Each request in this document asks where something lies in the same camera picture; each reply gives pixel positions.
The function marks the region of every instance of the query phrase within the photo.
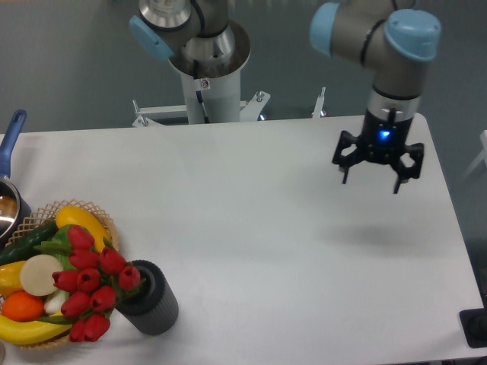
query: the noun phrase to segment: green leaf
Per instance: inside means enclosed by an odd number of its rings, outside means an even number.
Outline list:
[[[59,243],[54,243],[50,241],[43,241],[40,244],[40,248],[38,249],[42,253],[46,253],[48,255],[52,255],[53,253],[61,253],[65,254],[66,256],[73,252],[71,246],[65,246]]]
[[[106,237],[103,238],[103,243],[105,244],[105,247],[108,247],[109,249],[115,249],[115,247],[113,247],[112,243]]]
[[[91,308],[88,308],[86,309],[80,316],[79,318],[81,319],[86,319],[88,318],[89,316],[91,316],[92,314],[94,314],[94,310],[92,310]]]
[[[69,257],[67,255],[61,254],[61,253],[53,253],[53,257],[55,257],[59,262],[62,264],[62,268],[64,270],[77,270],[75,266],[69,262]]]
[[[145,282],[145,278],[142,278],[141,281],[140,281],[140,284],[135,289],[132,289],[131,291],[123,291],[123,294],[122,295],[120,295],[120,296],[117,295],[115,306],[120,305],[125,300],[132,299],[132,298],[137,297],[138,295],[140,295],[140,293],[144,289],[143,286],[142,286],[142,284],[144,284],[144,282]]]
[[[115,290],[117,298],[121,298],[125,295],[125,291],[119,287],[119,282],[113,276],[110,278],[110,286]]]
[[[71,227],[73,227],[73,224],[68,224],[66,226],[59,228],[59,230],[51,239],[51,242],[58,243],[63,246],[71,247],[71,243],[69,242],[68,239],[68,229]]]
[[[113,308],[105,312],[105,318],[110,319],[110,316],[112,315]]]
[[[105,275],[101,275],[100,277],[100,286],[104,286],[104,285],[109,285],[110,284],[110,279],[108,276],[105,276]]]
[[[39,322],[52,323],[53,325],[72,325],[76,322],[76,319],[70,319],[64,316],[43,316],[36,320]]]

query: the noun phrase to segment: saucepan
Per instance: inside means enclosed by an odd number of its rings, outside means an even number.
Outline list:
[[[26,118],[25,110],[17,110],[0,144],[0,250],[4,249],[18,225],[30,215],[29,205],[9,180],[12,151]]]

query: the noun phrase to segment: black vase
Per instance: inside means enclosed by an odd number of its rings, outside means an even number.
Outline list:
[[[159,267],[145,260],[132,263],[145,279],[144,290],[137,297],[118,305],[116,310],[140,332],[160,335],[176,322],[179,313],[176,297]]]

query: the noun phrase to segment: wicker basket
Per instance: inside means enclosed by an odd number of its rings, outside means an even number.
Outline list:
[[[84,208],[90,213],[92,213],[101,223],[105,226],[112,237],[112,244],[116,249],[119,249],[119,237],[118,233],[116,232],[115,224],[113,223],[112,218],[106,213],[103,209],[101,209],[98,205],[95,205],[93,202],[83,202],[82,200],[75,200],[72,199],[70,201],[63,200],[62,202],[54,202],[52,204],[46,205],[44,208],[39,208],[37,211],[32,212],[29,217],[25,217],[24,221],[19,224],[17,230],[14,232],[12,237],[8,240],[7,245],[10,245],[19,237],[22,237],[24,234],[29,232],[30,230],[48,223],[50,221],[54,221],[56,213],[62,207],[67,205],[74,205],[76,207]],[[5,298],[0,296],[0,309],[2,308],[2,304]],[[22,348],[29,348],[29,349],[46,349],[56,346],[58,344],[62,344],[67,342],[69,339],[68,333],[64,333],[56,338],[51,338],[48,341],[40,342],[38,344],[29,344],[20,346]]]

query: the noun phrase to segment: black cable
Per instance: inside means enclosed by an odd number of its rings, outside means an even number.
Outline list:
[[[367,55],[367,48],[368,44],[371,42],[372,36],[374,35],[375,31],[385,22],[384,19],[379,20],[374,26],[367,32],[367,36],[365,37],[364,44],[362,45],[362,49],[360,51],[360,64],[362,67],[365,67],[365,56]]]
[[[197,60],[193,61],[193,79],[197,80],[198,79],[198,71],[199,71],[199,62]],[[198,99],[198,103],[201,106],[201,111],[203,114],[203,120],[205,121],[205,124],[210,124],[210,119],[208,117],[208,112],[206,111],[206,106],[203,101],[203,95],[200,90],[196,91],[196,99]]]
[[[480,364],[481,364],[481,363],[483,363],[485,360],[487,360],[487,356],[480,357],[479,359],[477,359],[477,361],[475,361],[474,363],[472,363],[472,365],[480,365]]]
[[[199,4],[196,0],[190,0],[191,5],[195,8],[196,14],[198,15],[199,18],[199,23],[201,25],[200,27],[200,32],[202,32],[205,29],[205,15],[203,14],[203,10],[199,7]]]

